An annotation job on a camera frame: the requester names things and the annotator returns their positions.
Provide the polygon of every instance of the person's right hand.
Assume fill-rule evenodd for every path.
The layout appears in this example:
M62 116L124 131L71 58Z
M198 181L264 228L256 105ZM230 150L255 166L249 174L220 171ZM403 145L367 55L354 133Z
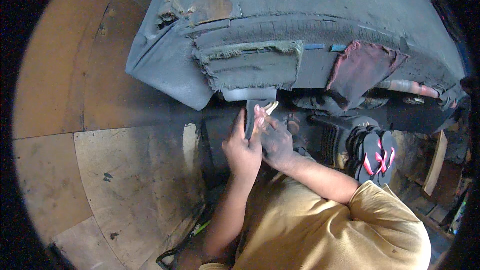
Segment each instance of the person's right hand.
M259 116L265 118L260 138L263 147L262 159L272 168L285 172L290 168L293 158L297 155L293 151L292 135L286 125L269 116L264 108L255 111L255 117Z

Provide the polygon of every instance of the forearm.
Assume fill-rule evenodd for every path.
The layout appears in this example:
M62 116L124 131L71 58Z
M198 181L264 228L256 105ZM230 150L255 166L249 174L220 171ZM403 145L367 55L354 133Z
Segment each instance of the forearm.
M278 171L304 184L323 198L348 204L360 184L354 178L296 153L291 163Z
M255 177L230 176L205 235L203 252L208 259L226 258L231 254L232 243L242 230L246 203L254 182Z

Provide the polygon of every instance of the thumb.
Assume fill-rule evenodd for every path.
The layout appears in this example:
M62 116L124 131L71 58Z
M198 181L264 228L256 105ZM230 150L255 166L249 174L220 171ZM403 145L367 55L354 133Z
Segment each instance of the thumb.
M256 117L255 122L253 123L253 132L249 140L249 148L256 150L257 148L262 148L262 143L260 141L260 135L262 134L262 125L265 121L265 118L262 116Z

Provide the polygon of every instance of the taped pipe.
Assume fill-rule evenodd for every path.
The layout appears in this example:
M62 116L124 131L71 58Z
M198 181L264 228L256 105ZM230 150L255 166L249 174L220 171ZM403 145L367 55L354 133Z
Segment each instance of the taped pipe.
M433 87L421 86L416 81L393 79L379 82L375 87L392 91L418 94L431 98L438 98L439 93Z

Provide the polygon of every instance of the person's left hand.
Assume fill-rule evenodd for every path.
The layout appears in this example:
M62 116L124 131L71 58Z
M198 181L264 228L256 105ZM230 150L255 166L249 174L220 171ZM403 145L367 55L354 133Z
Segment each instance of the person's left hand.
M259 111L260 107L256 105L255 110ZM230 135L223 141L222 149L234 177L253 180L257 177L262 163L260 128L264 120L262 116L255 117L250 140L245 139L245 110L241 109L233 120Z

